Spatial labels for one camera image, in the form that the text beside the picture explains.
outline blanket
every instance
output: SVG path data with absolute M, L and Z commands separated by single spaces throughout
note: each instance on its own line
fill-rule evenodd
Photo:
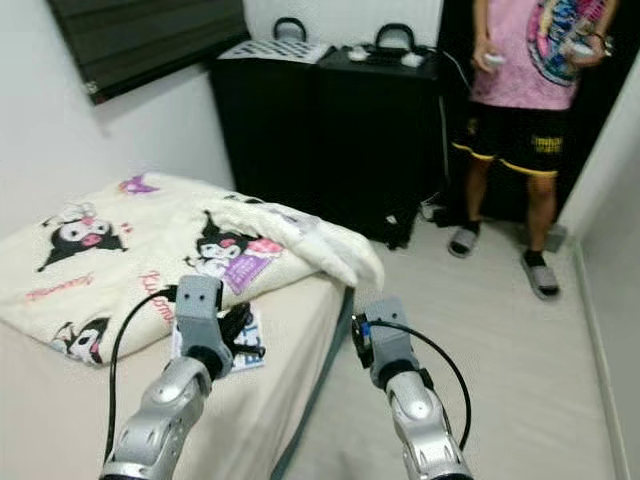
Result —
M 380 290 L 361 235 L 284 205 L 162 174 L 138 175 L 0 241 L 0 320 L 88 364 L 111 357 L 127 314 L 185 274 L 224 283 L 223 308 L 324 271 Z M 131 322 L 127 355 L 174 320 L 158 297 Z

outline black sock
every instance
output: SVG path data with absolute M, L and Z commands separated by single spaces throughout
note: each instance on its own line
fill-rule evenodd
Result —
M 539 250 L 527 250 L 524 253 L 524 261 L 530 267 L 545 267 L 547 264 L 542 258 L 542 252 Z
M 470 230 L 477 235 L 480 232 L 480 221 L 469 220 L 462 225 L 462 228 L 464 228 L 465 230 Z

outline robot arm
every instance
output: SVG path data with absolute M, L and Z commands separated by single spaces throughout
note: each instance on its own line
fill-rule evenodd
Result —
M 408 322 L 398 299 L 383 300 L 354 317 L 352 335 L 373 384 L 387 394 L 409 479 L 472 480 L 433 382 L 413 354 L 409 334 L 372 326 L 375 320 Z
M 218 322 L 221 302 L 219 280 L 195 275 L 180 280 L 176 318 L 182 356 L 145 391 L 103 466 L 102 480 L 171 480 L 212 382 L 229 373 L 236 353 L 264 355 L 262 347 L 233 342 L 250 320 L 248 304 L 234 307 Z

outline hand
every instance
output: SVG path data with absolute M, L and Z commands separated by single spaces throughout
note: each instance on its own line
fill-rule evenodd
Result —
M 482 70 L 483 72 L 493 73 L 495 69 L 487 64 L 487 60 L 484 56 L 487 53 L 491 53 L 493 55 L 498 55 L 498 49 L 493 45 L 488 38 L 478 39 L 476 40 L 476 46 L 473 50 L 473 58 L 471 59 L 471 65 L 478 70 Z
M 576 68 L 595 67 L 596 65 L 600 65 L 602 60 L 604 60 L 604 57 L 606 57 L 603 43 L 604 42 L 600 37 L 591 35 L 587 39 L 587 44 L 591 47 L 591 50 L 593 50 L 593 55 L 580 57 L 572 54 L 569 56 L 569 62 Z

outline white controller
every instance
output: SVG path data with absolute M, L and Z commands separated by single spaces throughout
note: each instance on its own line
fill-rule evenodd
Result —
M 367 58 L 369 58 L 369 53 L 364 49 L 362 45 L 356 45 L 347 54 L 349 56 L 349 60 L 352 62 L 364 62 Z
M 573 47 L 571 48 L 571 52 L 577 58 L 592 57 L 596 53 L 596 52 L 593 51 L 593 49 L 591 47 L 588 47 L 587 45 L 585 45 L 583 43 L 574 43 Z
M 484 60 L 491 68 L 500 68 L 502 65 L 507 63 L 507 59 L 502 55 L 494 55 L 493 53 L 485 53 Z
M 402 63 L 405 67 L 418 68 L 424 62 L 424 57 L 418 55 L 413 52 L 407 53 L 402 59 L 400 63 Z

